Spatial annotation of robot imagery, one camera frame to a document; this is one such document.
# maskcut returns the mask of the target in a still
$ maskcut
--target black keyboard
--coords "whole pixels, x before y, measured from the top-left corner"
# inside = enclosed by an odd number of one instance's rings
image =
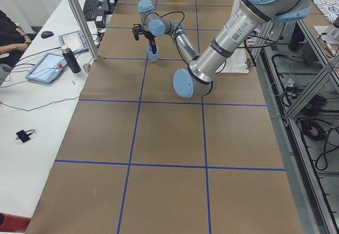
[[[86,21],[94,21],[99,0],[85,0],[83,13]]]

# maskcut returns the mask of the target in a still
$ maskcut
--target water bottle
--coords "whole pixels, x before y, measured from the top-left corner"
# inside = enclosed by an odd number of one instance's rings
[[[65,60],[70,67],[71,71],[76,74],[81,71],[81,68],[78,64],[78,61],[76,61],[76,58],[71,51],[71,49],[67,45],[63,45],[61,47],[61,50],[63,51],[63,56],[65,57]]]

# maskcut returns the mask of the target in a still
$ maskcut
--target computer mouse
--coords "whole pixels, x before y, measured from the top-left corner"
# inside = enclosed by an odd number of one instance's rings
[[[52,35],[54,35],[52,31],[43,31],[41,33],[41,38],[48,38],[48,37],[51,37]]]

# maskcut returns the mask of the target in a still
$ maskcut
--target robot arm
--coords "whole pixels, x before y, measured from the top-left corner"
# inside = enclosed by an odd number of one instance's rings
[[[310,12],[311,0],[240,0],[239,9],[231,16],[202,54],[185,34],[179,22],[159,17],[149,0],[139,3],[142,30],[152,36],[168,34],[188,64],[179,69],[173,86],[180,97],[205,96],[217,84],[216,70],[229,58],[246,37],[261,23],[298,20]]]

